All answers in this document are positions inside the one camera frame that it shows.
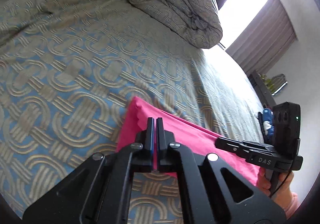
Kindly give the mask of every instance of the handle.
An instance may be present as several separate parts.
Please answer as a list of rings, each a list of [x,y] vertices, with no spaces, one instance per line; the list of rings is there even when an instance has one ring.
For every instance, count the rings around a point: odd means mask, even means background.
[[[273,194],[274,191],[279,187],[281,182],[279,181],[280,173],[277,171],[266,169],[266,178],[270,181],[271,187],[269,189],[270,193]]]

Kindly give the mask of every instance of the curtain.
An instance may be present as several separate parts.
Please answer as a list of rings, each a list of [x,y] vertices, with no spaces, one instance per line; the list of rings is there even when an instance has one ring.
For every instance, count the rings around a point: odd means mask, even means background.
[[[296,39],[280,0],[267,0],[257,16],[226,52],[247,75],[266,73]]]

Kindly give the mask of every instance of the person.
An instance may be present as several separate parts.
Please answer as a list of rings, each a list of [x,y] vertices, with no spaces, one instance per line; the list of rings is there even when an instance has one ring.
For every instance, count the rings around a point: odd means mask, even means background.
[[[261,190],[265,195],[270,196],[270,181],[265,177],[266,170],[265,168],[260,168],[258,174],[258,180],[256,186]],[[287,173],[281,173],[279,175],[279,181],[283,182],[286,178]],[[290,184],[294,177],[293,172],[290,173],[287,180],[281,186],[281,188],[277,191],[277,193],[273,196],[273,201],[278,204],[282,209],[284,209],[287,219],[290,218],[293,213],[299,207],[298,195],[296,193],[292,193],[290,191]]]

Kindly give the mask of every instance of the bed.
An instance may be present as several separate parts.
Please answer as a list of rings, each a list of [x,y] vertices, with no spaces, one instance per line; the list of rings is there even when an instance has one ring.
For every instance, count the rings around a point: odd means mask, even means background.
[[[115,151],[134,96],[263,142],[257,95],[214,46],[214,0],[179,1],[0,0],[0,192],[20,217],[94,152]],[[128,223],[183,223],[177,180],[136,174]]]

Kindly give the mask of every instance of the screw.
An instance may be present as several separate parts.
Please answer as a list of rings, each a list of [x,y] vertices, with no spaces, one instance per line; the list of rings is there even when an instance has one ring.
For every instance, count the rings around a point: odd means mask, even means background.
[[[176,149],[180,147],[180,144],[178,142],[172,142],[169,144],[169,146],[173,149]]]
[[[143,145],[142,145],[141,143],[132,143],[132,144],[130,145],[130,147],[131,147],[132,149],[137,149],[137,150],[139,150],[139,149],[142,149],[142,148],[143,148]]]
[[[210,154],[207,156],[207,158],[208,158],[210,161],[214,162],[214,161],[217,161],[219,157],[218,157],[218,155],[215,154],[215,153],[210,153]]]
[[[103,158],[103,155],[101,153],[94,153],[92,155],[92,159],[95,161],[100,161],[100,160],[102,160],[102,158]]]

